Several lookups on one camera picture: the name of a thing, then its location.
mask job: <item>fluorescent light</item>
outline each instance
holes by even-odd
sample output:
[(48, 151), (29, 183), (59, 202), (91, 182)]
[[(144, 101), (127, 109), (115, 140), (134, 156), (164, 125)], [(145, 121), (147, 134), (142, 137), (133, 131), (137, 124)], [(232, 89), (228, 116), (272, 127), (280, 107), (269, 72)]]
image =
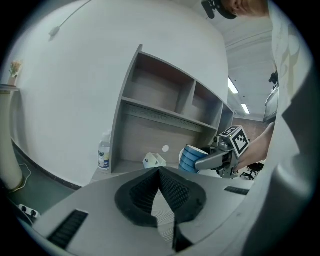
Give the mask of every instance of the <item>fluorescent light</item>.
[(248, 109), (247, 105), (246, 105), (246, 104), (241, 104), (241, 106), (243, 107), (244, 112), (245, 112), (246, 114), (250, 115), (250, 112), (249, 112), (249, 109)]
[(239, 93), (238, 90), (237, 90), (237, 88), (235, 87), (235, 85), (231, 82), (230, 78), (229, 78), (229, 84), (228, 84), (228, 86), (229, 86), (229, 89), (231, 90), (231, 92), (232, 92), (233, 94), (238, 94), (238, 93)]

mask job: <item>dark green floor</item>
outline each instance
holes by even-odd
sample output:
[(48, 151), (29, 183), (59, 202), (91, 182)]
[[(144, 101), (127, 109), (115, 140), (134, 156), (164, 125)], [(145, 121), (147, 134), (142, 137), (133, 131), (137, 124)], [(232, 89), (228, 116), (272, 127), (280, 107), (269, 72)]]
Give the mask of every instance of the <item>dark green floor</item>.
[[(35, 169), (16, 150), (15, 155), (18, 163), (27, 164), (32, 172), (24, 188), (9, 194), (9, 198), (16, 205), (23, 204), (38, 211), (42, 215), (61, 200), (75, 192), (73, 189), (46, 176), (40, 170)], [(21, 165), (20, 168), (23, 176), (26, 178), (30, 172), (25, 165)]]

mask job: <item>gray bookshelf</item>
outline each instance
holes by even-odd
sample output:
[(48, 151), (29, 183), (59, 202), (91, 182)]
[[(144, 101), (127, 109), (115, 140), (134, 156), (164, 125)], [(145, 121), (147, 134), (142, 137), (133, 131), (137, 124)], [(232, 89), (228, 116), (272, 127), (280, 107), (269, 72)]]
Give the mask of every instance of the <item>gray bookshelf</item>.
[[(143, 169), (148, 152), (159, 153), (177, 168), (181, 149), (211, 144), (233, 120), (233, 111), (211, 90), (142, 48), (129, 65), (114, 115), (113, 174)], [(165, 145), (168, 152), (162, 151)]]

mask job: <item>brown wall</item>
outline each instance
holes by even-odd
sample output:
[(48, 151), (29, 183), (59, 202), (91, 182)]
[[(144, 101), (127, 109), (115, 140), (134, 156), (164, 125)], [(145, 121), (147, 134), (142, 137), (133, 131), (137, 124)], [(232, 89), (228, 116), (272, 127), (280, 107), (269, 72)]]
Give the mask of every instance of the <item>brown wall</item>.
[(252, 121), (247, 119), (234, 118), (233, 126), (242, 126), (248, 139), (253, 142), (258, 138), (268, 127), (268, 124), (264, 124), (259, 121)]

